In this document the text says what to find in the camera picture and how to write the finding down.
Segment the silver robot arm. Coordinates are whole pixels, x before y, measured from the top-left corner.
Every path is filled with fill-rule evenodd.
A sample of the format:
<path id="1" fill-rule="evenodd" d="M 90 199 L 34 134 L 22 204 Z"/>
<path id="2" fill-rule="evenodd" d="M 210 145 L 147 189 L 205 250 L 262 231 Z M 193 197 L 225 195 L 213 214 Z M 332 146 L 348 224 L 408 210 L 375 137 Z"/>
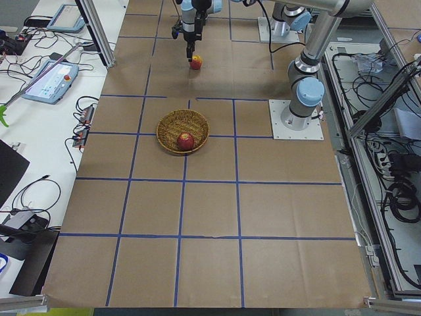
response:
<path id="1" fill-rule="evenodd" d="M 275 3 L 269 16 L 262 4 L 257 2 L 263 17 L 258 18 L 260 41 L 263 43 L 283 43 L 285 47 L 299 44 L 298 33 L 305 31 L 312 15 L 306 7 L 286 3 Z M 172 27 L 172 37 L 182 35 L 186 42 L 186 58 L 191 63 L 195 43 L 202 40 L 203 28 L 211 14 L 222 10 L 221 1 L 174 1 L 178 19 Z"/>
<path id="2" fill-rule="evenodd" d="M 291 30 L 303 29 L 310 20 L 308 8 L 320 11 L 301 54 L 289 64 L 291 101 L 281 113 L 284 126 L 299 131 L 308 127 L 312 112 L 321 103 L 325 88 L 316 78 L 325 50 L 344 18 L 355 17 L 371 6 L 371 1 L 276 1 L 274 19 Z"/>

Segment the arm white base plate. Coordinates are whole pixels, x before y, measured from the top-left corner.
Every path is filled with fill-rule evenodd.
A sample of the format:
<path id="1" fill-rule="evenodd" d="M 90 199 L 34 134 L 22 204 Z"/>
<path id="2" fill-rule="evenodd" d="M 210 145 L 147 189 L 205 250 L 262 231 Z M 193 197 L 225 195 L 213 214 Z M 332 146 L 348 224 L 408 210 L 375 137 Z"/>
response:
<path id="1" fill-rule="evenodd" d="M 316 109 L 309 117 L 299 118 L 290 111 L 290 100 L 269 99 L 268 104 L 275 140 L 324 140 L 320 115 Z"/>
<path id="2" fill-rule="evenodd" d="M 299 41 L 298 31 L 292 30 L 286 22 L 279 22 L 265 17 L 258 17 L 259 38 L 261 43 L 294 43 Z"/>

